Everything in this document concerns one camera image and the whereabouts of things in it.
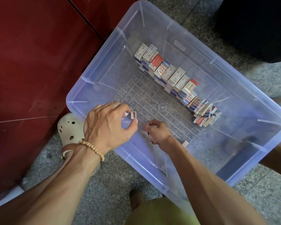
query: terrazzo floor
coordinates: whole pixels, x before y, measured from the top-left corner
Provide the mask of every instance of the terrazzo floor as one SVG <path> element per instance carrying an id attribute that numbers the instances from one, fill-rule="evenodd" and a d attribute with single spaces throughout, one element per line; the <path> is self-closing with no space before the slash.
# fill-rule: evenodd
<path id="1" fill-rule="evenodd" d="M 223 0 L 149 0 L 209 46 L 268 96 L 281 95 L 281 62 L 262 63 L 236 51 L 213 32 L 214 15 Z M 62 145 L 56 132 L 41 151 L 23 180 L 24 189 L 36 185 L 62 163 Z M 146 199 L 161 193 L 128 163 L 109 152 L 98 174 L 82 196 L 73 224 L 123 224 L 130 213 L 128 193 L 143 190 Z M 281 175 L 258 165 L 234 188 L 250 202 L 270 225 L 281 225 Z"/>

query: black object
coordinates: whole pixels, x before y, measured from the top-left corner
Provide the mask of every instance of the black object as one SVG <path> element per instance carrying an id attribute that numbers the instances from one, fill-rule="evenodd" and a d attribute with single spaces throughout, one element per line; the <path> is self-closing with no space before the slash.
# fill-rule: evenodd
<path id="1" fill-rule="evenodd" d="M 215 28 L 235 48 L 268 63 L 281 61 L 281 0 L 224 0 Z"/>

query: wooden bead bracelet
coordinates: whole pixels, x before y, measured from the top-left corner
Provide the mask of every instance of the wooden bead bracelet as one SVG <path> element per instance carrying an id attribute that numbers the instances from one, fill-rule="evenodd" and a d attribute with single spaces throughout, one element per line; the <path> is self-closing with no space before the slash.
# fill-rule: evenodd
<path id="1" fill-rule="evenodd" d="M 105 160 L 104 155 L 102 153 L 98 152 L 98 150 L 95 148 L 95 146 L 92 145 L 91 143 L 89 143 L 87 141 L 82 141 L 82 140 L 80 140 L 78 143 L 85 145 L 85 146 L 89 147 L 90 149 L 92 149 L 98 156 L 100 156 L 101 162 L 103 162 Z"/>

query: red cabinet door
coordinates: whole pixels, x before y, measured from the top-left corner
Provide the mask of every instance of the red cabinet door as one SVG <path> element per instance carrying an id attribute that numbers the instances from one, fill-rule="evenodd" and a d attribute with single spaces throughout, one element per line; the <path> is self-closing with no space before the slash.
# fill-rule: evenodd
<path id="1" fill-rule="evenodd" d="M 36 158 L 102 42 L 67 0 L 0 0 L 0 192 Z"/>
<path id="2" fill-rule="evenodd" d="M 107 38 L 130 6 L 138 0 L 70 0 L 94 29 Z"/>

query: transparent plastic box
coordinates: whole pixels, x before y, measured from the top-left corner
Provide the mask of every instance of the transparent plastic box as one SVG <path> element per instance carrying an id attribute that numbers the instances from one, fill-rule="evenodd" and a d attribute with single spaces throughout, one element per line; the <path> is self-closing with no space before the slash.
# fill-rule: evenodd
<path id="1" fill-rule="evenodd" d="M 142 43 L 181 67 L 199 85 L 195 92 L 222 112 L 212 126 L 191 122 L 191 112 L 139 69 Z M 116 152 L 186 212 L 192 212 L 170 158 L 141 132 L 150 119 L 164 121 L 187 150 L 234 185 L 279 142 L 281 107 L 196 37 L 148 1 L 134 3 L 67 96 L 82 121 L 97 104 L 120 101 L 137 111 L 139 130 Z M 123 118 L 126 128 L 131 119 Z"/>

